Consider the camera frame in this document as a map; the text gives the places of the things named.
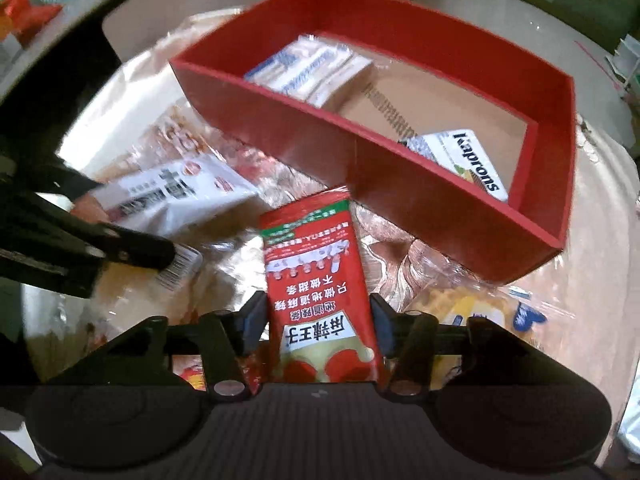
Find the yellow package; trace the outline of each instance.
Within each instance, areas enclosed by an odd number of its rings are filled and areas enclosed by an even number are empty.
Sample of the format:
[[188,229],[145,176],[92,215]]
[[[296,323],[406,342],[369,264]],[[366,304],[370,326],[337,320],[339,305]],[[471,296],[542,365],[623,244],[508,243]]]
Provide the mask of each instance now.
[[[468,318],[485,317],[553,357],[558,354],[575,316],[544,302],[535,306],[465,276],[440,274],[407,306],[438,318],[441,324],[466,326]],[[460,356],[437,356],[431,389],[437,390],[460,372]]]

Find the orange object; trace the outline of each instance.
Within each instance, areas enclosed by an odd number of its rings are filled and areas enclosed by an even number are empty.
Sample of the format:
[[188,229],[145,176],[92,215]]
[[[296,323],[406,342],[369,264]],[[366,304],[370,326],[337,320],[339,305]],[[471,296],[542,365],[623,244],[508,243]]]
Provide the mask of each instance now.
[[27,45],[60,10],[62,10],[60,5],[35,7],[29,0],[3,0],[0,3],[0,14],[11,19],[12,33],[22,46]]

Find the red snack package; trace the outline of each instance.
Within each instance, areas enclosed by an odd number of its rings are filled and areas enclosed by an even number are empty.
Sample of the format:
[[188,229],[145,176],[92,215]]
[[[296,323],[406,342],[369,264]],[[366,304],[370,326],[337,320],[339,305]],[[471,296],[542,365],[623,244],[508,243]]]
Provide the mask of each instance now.
[[349,212],[337,187],[260,217],[275,380],[377,381],[382,370]]

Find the snack bag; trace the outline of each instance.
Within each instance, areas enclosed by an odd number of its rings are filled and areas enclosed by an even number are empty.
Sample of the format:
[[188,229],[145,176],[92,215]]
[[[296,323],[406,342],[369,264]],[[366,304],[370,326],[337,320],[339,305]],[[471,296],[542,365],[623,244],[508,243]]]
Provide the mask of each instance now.
[[[454,273],[438,274],[407,306],[406,312],[416,311],[432,314],[442,324],[457,326],[466,326],[469,317],[485,317],[551,357],[562,346],[567,322],[575,318],[548,303],[529,304]],[[437,356],[431,389],[444,386],[459,370],[460,356]]]
[[132,173],[90,191],[108,221],[165,237],[257,193],[252,184],[209,154]]
[[300,36],[244,79],[316,108],[336,111],[351,93],[366,85],[373,69],[372,60],[343,44]]
[[169,324],[191,321],[191,288],[202,265],[202,255],[185,245],[175,245],[175,258],[159,272],[109,263],[98,281],[92,308],[109,325],[108,339],[149,316],[166,316]]
[[501,202],[509,194],[472,130],[452,130],[401,140],[412,152],[437,162]]
[[380,376],[349,198],[346,187],[337,187],[260,217],[276,380]]

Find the metal screw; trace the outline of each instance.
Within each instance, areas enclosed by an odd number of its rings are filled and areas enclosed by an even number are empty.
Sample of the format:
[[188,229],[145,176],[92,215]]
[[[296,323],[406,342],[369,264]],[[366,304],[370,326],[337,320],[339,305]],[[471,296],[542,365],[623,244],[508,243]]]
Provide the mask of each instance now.
[[412,396],[419,394],[422,391],[422,386],[413,381],[401,380],[392,382],[389,389],[396,395]]
[[235,397],[244,392],[244,384],[232,379],[220,381],[213,386],[213,391],[223,397]]

